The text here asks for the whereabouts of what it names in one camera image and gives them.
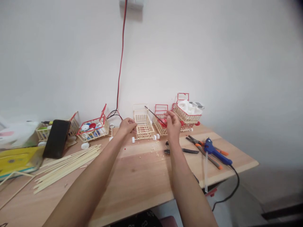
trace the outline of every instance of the right hand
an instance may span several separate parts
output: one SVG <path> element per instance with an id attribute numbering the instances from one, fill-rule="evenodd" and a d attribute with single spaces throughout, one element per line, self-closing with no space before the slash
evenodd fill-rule
<path id="1" fill-rule="evenodd" d="M 167 111 L 164 113 L 167 120 L 167 134 L 169 142 L 179 142 L 179 135 L 181 130 L 181 123 L 178 116 L 171 112 Z"/>

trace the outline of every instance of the bamboo skewer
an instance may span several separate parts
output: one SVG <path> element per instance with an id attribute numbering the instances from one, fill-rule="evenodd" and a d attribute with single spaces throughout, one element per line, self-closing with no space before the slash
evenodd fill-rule
<path id="1" fill-rule="evenodd" d="M 89 157 L 93 156 L 96 153 L 100 153 L 100 152 L 97 151 L 97 152 L 87 153 L 87 154 L 83 155 L 83 157 L 80 157 L 77 160 L 75 160 L 74 162 L 71 162 L 68 165 L 63 166 L 59 169 L 53 170 L 52 172 L 50 172 L 50 173 L 46 174 L 45 176 L 39 178 L 38 179 L 38 184 L 36 186 L 34 186 L 34 189 L 39 187 L 42 183 L 45 183 L 45 182 L 49 181 L 52 177 L 55 177 L 58 173 L 64 172 L 65 170 L 68 170 L 74 164 L 77 164 L 80 161 L 82 161 L 83 159 L 89 158 Z"/>
<path id="2" fill-rule="evenodd" d="M 95 152 L 90 152 L 90 153 L 87 153 L 87 154 L 86 154 L 87 156 L 85 156 L 85 155 L 83 155 L 83 156 L 84 156 L 84 157 L 89 157 L 89 156 L 91 156 L 91 155 L 93 155 L 93 154 L 95 154 Z M 64 169 L 68 168 L 68 167 L 69 167 L 71 164 L 73 164 L 75 161 L 76 161 L 76 160 L 72 160 L 70 163 L 67 163 L 65 166 L 61 166 L 61 167 L 59 167 L 59 168 L 53 170 L 52 172 L 49 172 L 48 174 L 44 175 L 43 177 L 40 177 L 39 179 L 37 179 L 36 181 L 38 181 L 38 183 L 42 182 L 43 180 L 45 180 L 45 179 L 51 177 L 52 175 L 57 174 L 58 171 L 61 171 L 62 169 L 64 170 Z"/>
<path id="3" fill-rule="evenodd" d="M 90 150 L 90 151 L 87 151 L 86 153 L 89 153 L 89 152 L 91 152 L 91 151 L 93 151 L 93 150 L 95 150 L 95 149 L 100 149 L 100 148 L 99 148 L 99 147 L 94 147 L 94 149 L 92 149 L 92 150 Z M 49 171 L 51 171 L 51 170 L 53 170 L 53 169 L 56 169 L 56 168 L 59 167 L 60 165 L 67 164 L 67 163 L 69 163 L 69 162 L 71 162 L 71 161 L 77 159 L 78 157 L 81 157 L 83 154 L 85 154 L 85 153 L 79 153 L 78 155 L 72 156 L 70 159 L 63 160 L 63 162 L 58 163 L 58 164 L 55 164 L 53 167 L 50 167 L 49 169 L 46 169 L 46 170 L 44 170 L 44 171 L 42 171 L 42 172 L 40 172 L 40 173 L 37 173 L 36 176 L 39 175 L 39 174 L 41 174 L 41 173 L 49 172 Z"/>
<path id="4" fill-rule="evenodd" d="M 54 164 L 56 164 L 56 163 L 59 163 L 59 162 L 61 162 L 61 161 L 64 161 L 64 160 L 66 160 L 66 159 L 68 159 L 68 158 L 70 158 L 70 157 L 72 157 L 72 156 L 77 155 L 77 154 L 87 152 L 87 151 L 89 151 L 90 149 L 92 149 L 92 148 L 94 148 L 94 147 L 96 147 L 96 146 L 100 146 L 100 145 L 94 145 L 94 146 L 92 146 L 92 147 L 90 147 L 90 148 L 88 148 L 88 149 L 85 149 L 85 150 L 76 152 L 76 153 L 74 153 L 74 154 L 68 155 L 68 156 L 66 156 L 66 157 L 60 158 L 60 159 L 55 160 L 55 161 L 52 161 L 52 162 L 49 162 L 49 163 L 47 163 L 47 164 L 41 166 L 40 168 L 44 168 L 44 167 L 46 167 L 46 166 L 54 165 Z"/>
<path id="5" fill-rule="evenodd" d="M 61 171 L 61 173 L 58 176 L 55 176 L 51 179 L 49 179 L 48 182 L 45 183 L 41 183 L 39 185 L 39 188 L 34 191 L 34 194 L 37 194 L 38 192 L 42 191 L 43 189 L 45 189 L 46 187 L 50 186 L 51 184 L 55 183 L 56 181 L 58 181 L 59 179 L 61 179 L 62 177 L 66 176 L 67 174 L 71 173 L 72 171 L 74 171 L 75 169 L 81 167 L 84 163 L 87 163 L 88 161 L 96 158 L 98 155 L 100 154 L 100 152 L 95 153 L 94 155 L 84 159 L 84 160 L 80 160 L 77 163 L 74 163 L 73 166 L 71 166 L 69 169 L 67 169 L 66 171 Z"/>

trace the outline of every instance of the left hand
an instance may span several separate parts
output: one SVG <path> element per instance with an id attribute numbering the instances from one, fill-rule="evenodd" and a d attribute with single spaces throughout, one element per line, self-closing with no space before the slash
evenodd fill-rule
<path id="1" fill-rule="evenodd" d="M 118 132 L 120 131 L 124 134 L 137 133 L 137 129 L 136 129 L 137 125 L 138 124 L 135 123 L 133 119 L 126 118 L 121 122 Z"/>

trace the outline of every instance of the red wire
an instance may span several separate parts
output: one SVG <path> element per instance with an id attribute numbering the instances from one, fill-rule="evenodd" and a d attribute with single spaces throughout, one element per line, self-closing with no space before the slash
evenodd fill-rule
<path id="1" fill-rule="evenodd" d="M 118 101 L 119 101 L 121 65 L 122 65 L 123 48 L 124 48 L 124 27 L 125 27 L 125 19 L 126 19 L 126 6 L 127 6 L 127 0 L 125 0 L 125 6 L 124 6 L 124 20 L 123 20 L 123 30 L 122 30 L 122 53 L 121 53 L 120 72 L 119 72 L 119 79 L 118 79 L 118 94 L 117 94 L 117 108 L 116 108 L 117 111 L 118 111 Z"/>

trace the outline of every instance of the bundle of wooden sticks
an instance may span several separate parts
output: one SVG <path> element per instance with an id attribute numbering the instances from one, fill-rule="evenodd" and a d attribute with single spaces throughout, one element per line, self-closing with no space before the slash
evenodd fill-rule
<path id="1" fill-rule="evenodd" d="M 47 173 L 46 175 L 35 180 L 35 182 L 37 182 L 37 185 L 34 186 L 34 189 L 37 190 L 34 191 L 34 194 L 42 191 L 46 187 L 60 180 L 62 177 L 68 175 L 77 168 L 81 168 L 81 166 L 83 166 L 85 163 L 96 158 L 101 153 L 100 146 L 101 145 L 92 146 L 88 149 L 79 151 L 77 153 L 68 155 L 41 166 L 40 168 L 49 168 L 37 174 L 39 175 L 42 173 Z"/>

